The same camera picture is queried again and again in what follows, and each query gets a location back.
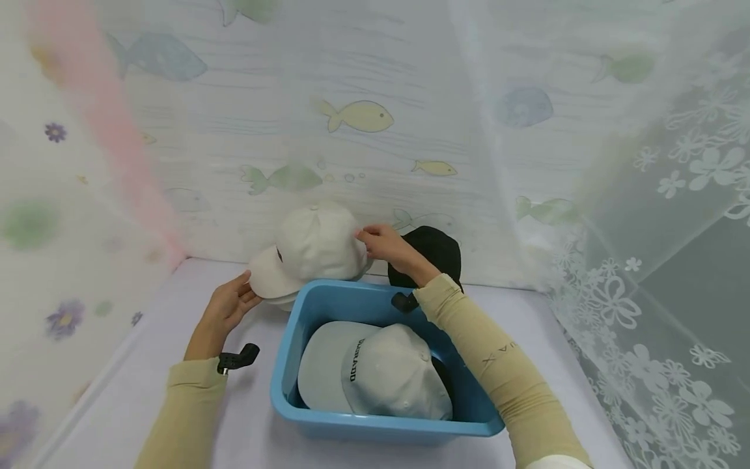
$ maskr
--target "white table surface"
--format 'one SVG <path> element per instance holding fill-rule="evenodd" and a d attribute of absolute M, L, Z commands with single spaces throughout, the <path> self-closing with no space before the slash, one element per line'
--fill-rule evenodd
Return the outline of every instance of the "white table surface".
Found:
<path fill-rule="evenodd" d="M 143 310 L 144 317 L 108 369 L 69 416 L 40 466 L 49 469 L 131 468 L 164 399 L 169 367 L 182 359 L 213 289 L 244 266 L 190 259 Z M 385 283 L 382 277 L 365 281 Z M 596 467 L 632 469 L 589 388 L 562 331 L 537 293 L 466 286 L 466 292 L 529 354 L 571 418 Z M 513 469 L 503 431 L 459 438 L 438 448 L 308 440 L 281 419 L 269 400 L 274 360 L 287 313 L 261 305 L 230 335 L 225 350 L 260 346 L 257 361 L 229 375 L 214 450 L 215 469 L 409 468 Z"/>

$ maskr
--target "pink fabric strip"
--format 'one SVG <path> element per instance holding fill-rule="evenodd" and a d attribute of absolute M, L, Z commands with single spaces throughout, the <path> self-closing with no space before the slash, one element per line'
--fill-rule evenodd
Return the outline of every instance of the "pink fabric strip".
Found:
<path fill-rule="evenodd" d="M 86 0 L 33 0 L 29 3 L 32 31 L 53 47 L 64 87 L 91 97 L 82 111 L 98 145 L 109 156 L 136 218 L 162 235 L 169 261 L 176 267 L 185 251 L 175 229 L 172 207 L 161 196 L 151 173 L 122 83 L 97 21 Z"/>

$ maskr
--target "hand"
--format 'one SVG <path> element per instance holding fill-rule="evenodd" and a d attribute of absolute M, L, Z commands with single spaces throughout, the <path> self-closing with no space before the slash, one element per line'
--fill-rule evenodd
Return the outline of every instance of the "hand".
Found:
<path fill-rule="evenodd" d="M 406 274 L 421 288 L 440 275 L 440 271 L 421 255 L 393 227 L 375 224 L 362 228 L 355 237 L 367 246 L 367 256 L 384 260 Z"/>
<path fill-rule="evenodd" d="M 250 271 L 246 270 L 239 277 L 214 290 L 203 317 L 193 331 L 184 360 L 204 360 L 219 356 L 232 329 L 237 327 L 249 310 L 263 300 L 255 294 L 249 280 Z"/>

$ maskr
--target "black clip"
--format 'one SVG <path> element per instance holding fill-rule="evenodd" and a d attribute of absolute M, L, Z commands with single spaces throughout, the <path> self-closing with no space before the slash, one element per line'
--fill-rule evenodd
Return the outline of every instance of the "black clip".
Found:
<path fill-rule="evenodd" d="M 404 314 L 409 314 L 419 307 L 419 302 L 414 293 L 410 293 L 408 296 L 403 293 L 396 293 L 391 298 L 391 304 Z"/>
<path fill-rule="evenodd" d="M 226 370 L 236 370 L 250 366 L 260 353 L 260 347 L 255 344 L 245 344 L 240 353 L 222 352 L 219 354 L 219 366 L 217 371 L 224 374 Z"/>

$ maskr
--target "fabric wall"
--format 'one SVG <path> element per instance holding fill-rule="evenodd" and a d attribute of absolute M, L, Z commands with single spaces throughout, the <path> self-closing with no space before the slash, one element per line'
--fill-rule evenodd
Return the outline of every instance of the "fabric wall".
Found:
<path fill-rule="evenodd" d="M 180 245 L 246 261 L 329 198 L 446 231 L 466 283 L 547 288 L 636 466 L 739 467 L 741 1 L 30 5 L 2 7 L 1 462 Z"/>
<path fill-rule="evenodd" d="M 27 19 L 19 2 L 0 8 L 3 468 L 28 467 L 182 258 L 164 233 L 145 228 L 101 144 L 106 135 L 77 112 L 116 106 L 76 93 L 75 77 L 47 59 L 48 43 Z M 132 170 L 131 157 L 121 170 Z"/>

